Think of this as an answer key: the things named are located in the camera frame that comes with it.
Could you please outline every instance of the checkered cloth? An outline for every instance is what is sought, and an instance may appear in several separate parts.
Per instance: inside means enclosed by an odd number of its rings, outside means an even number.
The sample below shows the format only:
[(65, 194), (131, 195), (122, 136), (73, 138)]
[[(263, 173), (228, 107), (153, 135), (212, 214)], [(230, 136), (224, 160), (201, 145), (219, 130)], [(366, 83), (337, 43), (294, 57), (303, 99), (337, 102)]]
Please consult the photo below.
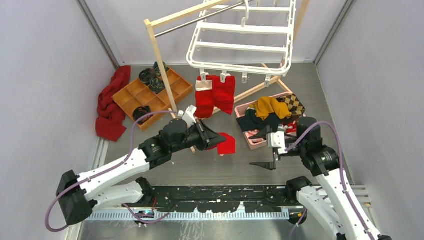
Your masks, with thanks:
[(291, 113), (290, 117), (285, 117), (282, 120), (282, 123), (284, 125), (288, 125), (295, 120), (297, 120), (300, 116), (302, 116), (305, 113), (305, 107), (299, 100), (299, 98), (294, 94), (289, 94), (285, 96), (280, 96), (276, 98), (279, 103), (285, 103), (287, 104), (288, 110)]

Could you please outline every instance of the plastic hanger rack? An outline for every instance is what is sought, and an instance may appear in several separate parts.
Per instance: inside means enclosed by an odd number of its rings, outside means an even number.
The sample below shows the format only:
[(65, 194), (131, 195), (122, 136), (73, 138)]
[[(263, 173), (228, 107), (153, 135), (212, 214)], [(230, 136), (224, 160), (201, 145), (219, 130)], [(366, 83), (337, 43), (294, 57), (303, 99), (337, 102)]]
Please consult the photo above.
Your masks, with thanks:
[[(243, 0), (244, 6), (237, 6), (229, 11), (244, 11), (245, 17), (242, 18), (241, 24), (222, 24), (222, 23), (210, 23), (206, 22), (205, 19), (198, 21), (194, 30), (193, 37), (191, 39), (190, 46), (186, 55), (188, 64), (200, 70), (200, 76), (205, 77), (205, 69), (208, 70), (219, 70), (222, 71), (221, 78), (225, 79), (226, 72), (239, 72), (242, 73), (242, 83), (247, 82), (248, 74), (260, 74), (265, 75), (265, 86), (268, 87), (271, 83), (271, 76), (286, 76), (292, 65), (292, 50), (293, 50), (293, 35), (295, 25), (295, 12), (296, 12), (296, 0), (290, 1), (290, 7), (260, 7), (260, 1), (256, 1), (256, 6), (249, 6), (247, 0)], [(212, 10), (223, 10), (229, 6), (216, 5), (213, 6)], [(208, 13), (208, 9), (203, 10), (199, 17), (202, 18)], [(258, 13), (286, 13), (288, 26), (257, 26), (248, 25), (249, 12)], [(237, 34), (255, 34), (255, 35), (286, 35), (287, 45), (283, 47), (271, 47), (271, 46), (257, 46), (257, 45), (240, 45), (240, 44), (227, 44), (227, 43), (216, 43), (216, 42), (204, 42), (200, 40), (200, 35), (203, 31), (216, 31), (216, 32), (230, 32)], [(213, 49), (225, 49), (225, 50), (238, 50), (238, 51), (250, 51), (250, 52), (265, 52), (265, 53), (277, 53), (283, 55), (283, 61), (280, 68), (268, 68), (268, 67), (257, 67), (257, 66), (242, 66), (234, 64), (204, 62), (194, 60), (194, 55), (201, 48), (213, 48)]]

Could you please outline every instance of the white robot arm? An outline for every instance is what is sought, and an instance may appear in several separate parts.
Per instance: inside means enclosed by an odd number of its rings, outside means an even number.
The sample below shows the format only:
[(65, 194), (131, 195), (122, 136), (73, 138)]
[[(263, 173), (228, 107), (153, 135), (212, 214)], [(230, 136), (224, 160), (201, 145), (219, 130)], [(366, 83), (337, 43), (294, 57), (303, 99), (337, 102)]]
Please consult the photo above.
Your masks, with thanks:
[[(125, 155), (79, 175), (73, 170), (64, 173), (56, 196), (75, 183), (81, 183), (58, 200), (67, 225), (80, 223), (93, 211), (100, 209), (125, 203), (149, 203), (152, 200), (152, 188), (145, 178), (138, 178), (125, 185), (114, 185), (167, 163), (171, 160), (172, 153), (193, 146), (204, 151), (224, 142), (225, 137), (209, 129), (202, 120), (194, 118), (195, 111), (194, 106), (190, 106), (185, 112), (181, 111), (181, 118), (171, 120), (158, 135), (132, 150), (129, 158)], [(102, 172), (102, 175), (91, 179)]]
[(353, 194), (345, 170), (340, 169), (339, 155), (332, 148), (323, 145), (321, 128), (316, 119), (302, 117), (298, 120), (299, 139), (296, 139), (298, 144), (293, 148), (286, 148), (286, 140), (290, 138), (286, 139), (283, 132), (270, 132), (268, 129), (256, 137), (263, 138), (265, 134), (268, 146), (273, 149), (273, 162), (253, 162), (251, 165), (274, 170), (276, 161), (281, 157), (300, 156), (303, 165), (310, 170), (327, 193), (334, 209), (322, 199), (305, 176), (287, 181), (287, 193), (292, 200), (305, 206), (333, 239), (391, 239), (389, 236), (381, 235), (365, 214)]

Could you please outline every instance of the red cloth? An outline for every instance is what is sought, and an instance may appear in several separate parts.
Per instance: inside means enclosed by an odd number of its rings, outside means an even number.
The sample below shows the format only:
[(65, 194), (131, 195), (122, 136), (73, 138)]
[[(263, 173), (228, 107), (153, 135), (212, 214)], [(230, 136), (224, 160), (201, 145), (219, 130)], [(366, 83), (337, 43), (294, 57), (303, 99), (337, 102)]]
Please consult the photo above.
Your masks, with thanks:
[(121, 66), (110, 80), (110, 84), (98, 96), (98, 118), (95, 120), (97, 136), (118, 141), (126, 127), (122, 126), (125, 112), (114, 102), (112, 96), (130, 83), (131, 67)]
[(225, 142), (218, 143), (218, 154), (236, 154), (236, 139), (225, 132), (218, 132), (218, 134), (226, 138)]
[[(212, 80), (215, 76), (206, 76), (206, 80)], [(197, 77), (197, 81), (201, 81), (201, 76)], [(196, 91), (196, 112), (194, 115), (199, 119), (207, 119), (214, 112), (214, 95), (212, 90)]]
[(221, 82), (220, 76), (215, 76), (212, 83), (212, 92), (215, 107), (226, 114), (231, 115), (234, 108), (234, 93), (236, 92), (236, 77), (227, 76), (225, 83)]

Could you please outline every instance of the wooden organizer box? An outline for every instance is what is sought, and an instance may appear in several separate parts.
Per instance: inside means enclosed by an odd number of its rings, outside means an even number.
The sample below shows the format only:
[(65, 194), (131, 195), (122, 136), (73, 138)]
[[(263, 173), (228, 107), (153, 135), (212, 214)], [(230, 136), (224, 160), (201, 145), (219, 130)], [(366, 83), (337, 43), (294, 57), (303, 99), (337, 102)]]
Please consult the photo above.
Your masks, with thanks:
[[(172, 95), (175, 102), (179, 103), (193, 91), (193, 85), (182, 78), (172, 68), (168, 68), (169, 70), (166, 72), (166, 75), (172, 89)], [(166, 89), (162, 90), (159, 94), (155, 94), (148, 86), (142, 83), (139, 78), (115, 93), (112, 99), (133, 122), (136, 121), (136, 119), (133, 119), (133, 112), (138, 107), (149, 106), (152, 112), (157, 112), (167, 111), (171, 106)], [(141, 130), (145, 131), (163, 115), (164, 114), (155, 114), (142, 125), (138, 124), (138, 126)]]

